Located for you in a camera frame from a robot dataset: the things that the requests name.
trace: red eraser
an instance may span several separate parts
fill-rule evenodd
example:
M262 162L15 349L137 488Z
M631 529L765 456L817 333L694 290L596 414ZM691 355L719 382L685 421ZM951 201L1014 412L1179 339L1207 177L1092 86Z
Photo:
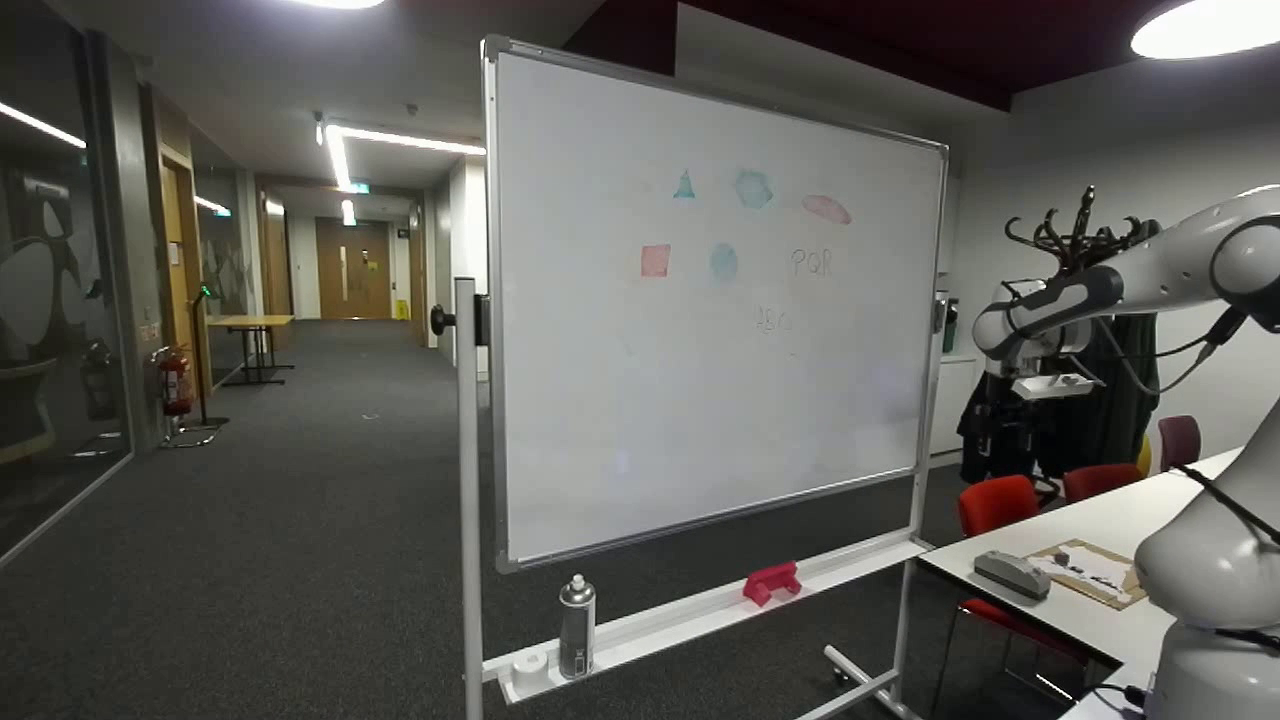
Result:
M794 560L771 565L771 568L754 568L754 573L749 574L749 585L745 585L745 595L749 595L751 603L761 603L761 607L771 601L771 591L799 595Z

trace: gray carpet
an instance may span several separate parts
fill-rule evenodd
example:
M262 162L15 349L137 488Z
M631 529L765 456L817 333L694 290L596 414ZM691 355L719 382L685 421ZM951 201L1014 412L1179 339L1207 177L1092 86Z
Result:
M286 360L286 382L214 394L232 423L210 446L137 461L0 568L3 720L461 717L450 370L393 322L301 327ZM954 471L934 471L926 541L960 536L954 482ZM870 536L904 507L904 482L882 482L582 565L488 574L488 651L550 636L569 573L592 574L598 616L625 616ZM896 589L896 573L878 573L519 706L490 692L488 717L794 717L836 692L818 643L888 663ZM926 702L960 589L918 589L909 695Z

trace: blue shape drawing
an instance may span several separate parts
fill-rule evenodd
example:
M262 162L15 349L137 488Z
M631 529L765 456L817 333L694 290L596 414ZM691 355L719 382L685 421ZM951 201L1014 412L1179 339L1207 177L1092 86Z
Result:
M710 275L719 281L719 285L733 285L736 281L736 247L733 243L715 243L710 247Z
M766 177L765 170L736 170L736 201L745 206L765 206L771 201Z
M671 201L694 201L691 177L685 170Z

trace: red square drawing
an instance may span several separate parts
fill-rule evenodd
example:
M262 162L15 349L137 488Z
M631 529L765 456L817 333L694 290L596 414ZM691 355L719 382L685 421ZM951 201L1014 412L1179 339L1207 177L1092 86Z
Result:
M643 243L639 247L639 275L668 275L671 243Z

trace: fire extinguisher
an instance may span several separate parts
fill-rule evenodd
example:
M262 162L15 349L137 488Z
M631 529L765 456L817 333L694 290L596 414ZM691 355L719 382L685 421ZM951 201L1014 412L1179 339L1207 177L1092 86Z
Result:
M159 412L164 414L187 414L190 391L187 391L187 360L176 349L154 349L154 370L159 370Z

